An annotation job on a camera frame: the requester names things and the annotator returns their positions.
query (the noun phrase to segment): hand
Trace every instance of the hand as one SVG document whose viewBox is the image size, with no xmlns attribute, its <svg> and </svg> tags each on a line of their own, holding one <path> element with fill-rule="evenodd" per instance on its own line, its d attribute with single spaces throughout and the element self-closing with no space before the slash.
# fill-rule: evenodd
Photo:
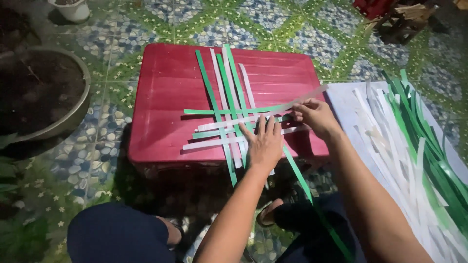
<svg viewBox="0 0 468 263">
<path fill-rule="evenodd" d="M 314 98 L 293 105 L 291 116 L 294 120 L 309 125 L 317 137 L 325 142 L 330 140 L 331 135 L 343 131 L 333 116 L 330 106 Z"/>
<path fill-rule="evenodd" d="M 281 159 L 283 152 L 283 138 L 281 137 L 281 124 L 275 123 L 271 116 L 265 130 L 265 116 L 260 116 L 257 135 L 252 134 L 243 123 L 239 123 L 245 138 L 249 142 L 250 167 L 260 167 L 266 172 L 273 170 Z"/>
</svg>

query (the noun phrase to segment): white pot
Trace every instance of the white pot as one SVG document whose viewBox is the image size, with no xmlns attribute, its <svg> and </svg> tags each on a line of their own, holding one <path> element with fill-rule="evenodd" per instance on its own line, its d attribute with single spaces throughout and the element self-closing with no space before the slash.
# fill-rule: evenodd
<svg viewBox="0 0 468 263">
<path fill-rule="evenodd" d="M 85 0 L 80 0 L 72 5 L 61 6 L 55 3 L 56 0 L 48 0 L 56 9 L 69 21 L 80 23 L 85 22 L 89 17 L 89 8 Z"/>
</svg>

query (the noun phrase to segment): person's left hand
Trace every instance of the person's left hand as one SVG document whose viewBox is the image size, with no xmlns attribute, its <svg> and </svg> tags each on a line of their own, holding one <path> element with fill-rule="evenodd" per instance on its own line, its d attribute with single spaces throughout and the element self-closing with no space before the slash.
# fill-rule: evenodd
<svg viewBox="0 0 468 263">
<path fill-rule="evenodd" d="M 271 116 L 265 129 L 265 116 L 260 116 L 257 135 L 252 134 L 243 123 L 239 123 L 245 138 L 249 142 L 250 167 L 259 167 L 270 172 L 281 158 L 283 139 L 281 124 Z"/>
</svg>

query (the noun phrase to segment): red plastic container lid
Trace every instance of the red plastic container lid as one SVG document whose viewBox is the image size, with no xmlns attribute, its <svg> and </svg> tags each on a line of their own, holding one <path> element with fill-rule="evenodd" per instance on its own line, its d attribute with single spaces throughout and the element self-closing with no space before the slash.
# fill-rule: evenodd
<svg viewBox="0 0 468 263">
<path fill-rule="evenodd" d="M 183 109 L 210 110 L 195 50 L 200 50 L 218 107 L 218 84 L 208 47 L 149 44 L 145 48 L 133 113 L 129 158 L 133 162 L 202 162 L 225 160 L 222 146 L 182 150 L 193 142 L 192 133 L 214 116 L 184 115 Z M 257 108 L 288 103 L 319 87 L 314 65 L 307 55 L 232 49 L 237 71 L 244 64 Z M 243 78 L 241 84 L 247 107 Z M 284 123 L 283 127 L 296 126 Z M 312 131 L 285 135 L 293 156 L 328 155 L 325 143 Z"/>
</svg>

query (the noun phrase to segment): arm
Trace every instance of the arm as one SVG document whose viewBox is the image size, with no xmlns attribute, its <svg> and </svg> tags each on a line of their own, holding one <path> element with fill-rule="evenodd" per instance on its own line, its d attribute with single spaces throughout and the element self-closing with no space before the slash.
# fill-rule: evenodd
<svg viewBox="0 0 468 263">
<path fill-rule="evenodd" d="M 336 168 L 335 183 L 366 258 L 385 263 L 433 262 L 398 205 L 358 156 L 328 104 L 309 99 L 295 105 L 292 115 L 327 144 Z"/>
<path fill-rule="evenodd" d="M 263 186 L 281 158 L 281 125 L 275 123 L 274 118 L 270 120 L 265 130 L 265 117 L 260 117 L 257 136 L 239 124 L 249 141 L 249 169 L 206 233 L 195 255 L 195 263 L 238 263 L 241 260 Z"/>
</svg>

